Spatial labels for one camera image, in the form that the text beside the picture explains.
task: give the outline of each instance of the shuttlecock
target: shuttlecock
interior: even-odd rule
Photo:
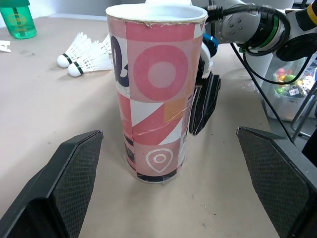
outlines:
[[[108,34],[104,41],[101,42],[102,48],[106,49],[108,54],[111,54],[110,35]]]
[[[106,48],[98,41],[93,42],[87,52],[68,67],[68,73],[78,77],[86,72],[110,70],[113,64]]]
[[[91,45],[91,39],[79,33],[68,50],[57,58],[57,64],[62,68],[67,68],[71,63],[77,61]]]

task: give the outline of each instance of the table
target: table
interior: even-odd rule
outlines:
[[[78,32],[107,35],[105,21],[42,17],[38,35],[12,39],[0,53],[0,217],[60,143],[102,129],[104,140],[81,238],[277,238],[251,184],[235,129],[269,130],[261,98],[229,45],[214,73],[222,87],[205,129],[188,136],[187,161],[176,179],[147,184],[123,159],[113,71],[67,75],[56,65]]]

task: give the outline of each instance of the black cable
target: black cable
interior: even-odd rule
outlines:
[[[288,81],[288,82],[275,82],[275,81],[271,81],[271,80],[268,80],[266,78],[263,78],[262,76],[260,76],[258,73],[256,73],[252,68],[251,66],[249,65],[248,61],[247,61],[247,58],[246,58],[246,54],[243,53],[243,61],[244,63],[246,64],[246,66],[249,68],[249,70],[258,78],[262,79],[263,81],[265,82],[268,82],[268,83],[272,83],[272,84],[277,84],[277,85],[287,85],[287,84],[291,84],[291,83],[294,83],[301,75],[302,73],[304,72],[304,70],[306,69],[306,66],[308,65],[309,61],[311,60],[312,56],[310,57],[307,57],[307,59],[305,60],[305,63],[303,64],[301,70],[299,71],[299,73],[296,75],[296,77],[294,79],[292,79],[291,81]]]
[[[274,45],[269,50],[258,51],[257,53],[250,52],[252,56],[264,56],[281,48],[288,41],[289,34],[291,32],[291,25],[286,15],[284,15],[282,12],[278,11],[275,8],[269,8],[266,6],[256,6],[256,5],[244,5],[244,6],[237,6],[237,7],[233,7],[233,8],[229,8],[225,10],[223,10],[222,7],[215,8],[215,6],[208,6],[208,7],[205,7],[204,9],[208,11],[209,21],[219,20],[219,19],[222,19],[224,16],[228,16],[238,12],[254,12],[254,11],[266,12],[268,14],[278,17],[278,19],[284,25],[284,33],[282,34],[282,38],[279,40],[279,42],[276,45]]]
[[[274,109],[274,107],[272,106],[271,102],[269,101],[269,99],[266,97],[265,93],[263,92],[263,90],[261,89],[261,87],[259,86],[258,82],[256,81],[256,79],[254,78],[252,72],[249,70],[249,68],[247,67],[247,65],[245,64],[245,62],[243,61],[243,59],[241,58],[239,52],[237,51],[236,47],[233,45],[233,43],[230,44],[233,51],[235,52],[235,54],[237,55],[239,61],[241,62],[241,64],[244,66],[244,68],[246,69],[246,71],[248,72],[248,74],[250,75],[252,81],[254,82],[254,84],[256,85],[256,87],[258,88],[259,92],[261,93],[262,97],[264,98],[264,100],[266,101],[266,103],[268,104],[268,106],[271,108],[272,112],[274,113],[274,115],[276,116],[278,122],[281,124],[281,126],[283,127],[287,137],[289,138],[289,140],[293,143],[293,139],[291,137],[291,135],[288,133],[286,127],[284,126],[281,118],[279,117],[279,115],[277,114],[276,110]]]

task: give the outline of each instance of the paper cup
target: paper cup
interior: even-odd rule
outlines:
[[[106,13],[129,169],[143,181],[166,181],[185,159],[208,14],[180,4],[123,4]]]

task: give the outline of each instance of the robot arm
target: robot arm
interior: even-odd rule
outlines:
[[[230,9],[237,6],[248,6],[240,0],[214,0],[217,7]],[[208,6],[209,13],[215,11],[214,5]],[[283,61],[298,60],[311,56],[317,51],[317,2],[307,9],[286,9],[282,12],[290,24],[288,40],[274,51]],[[281,20],[270,12],[245,11],[226,15],[213,20],[211,34],[219,44],[237,43],[250,54],[272,49],[284,37],[285,28]]]

